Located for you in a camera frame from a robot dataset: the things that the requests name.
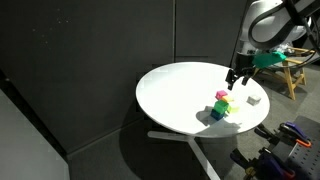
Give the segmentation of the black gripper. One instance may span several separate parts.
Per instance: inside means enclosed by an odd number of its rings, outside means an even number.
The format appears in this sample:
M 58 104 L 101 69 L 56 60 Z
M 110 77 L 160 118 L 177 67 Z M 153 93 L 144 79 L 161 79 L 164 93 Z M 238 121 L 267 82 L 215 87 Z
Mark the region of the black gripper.
M 234 83 L 237 81 L 237 76 L 244 76 L 242 85 L 246 86 L 249 79 L 252 77 L 255 67 L 253 64 L 254 55 L 237 53 L 234 61 L 235 67 L 229 69 L 225 81 L 228 84 L 228 89 L 232 90 Z

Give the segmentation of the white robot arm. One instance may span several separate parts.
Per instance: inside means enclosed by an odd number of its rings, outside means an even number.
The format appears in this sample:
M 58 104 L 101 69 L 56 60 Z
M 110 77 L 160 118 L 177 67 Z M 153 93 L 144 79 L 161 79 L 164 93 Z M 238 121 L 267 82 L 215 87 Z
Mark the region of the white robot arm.
M 284 61 L 274 52 L 281 44 L 292 42 L 306 34 L 313 49 L 319 53 L 318 42 L 308 24 L 320 9 L 320 0 L 256 0 L 246 12 L 239 40 L 243 43 L 237 53 L 235 66 L 230 65 L 225 81 L 232 90 L 243 78 L 246 85 L 256 68 L 262 69 Z

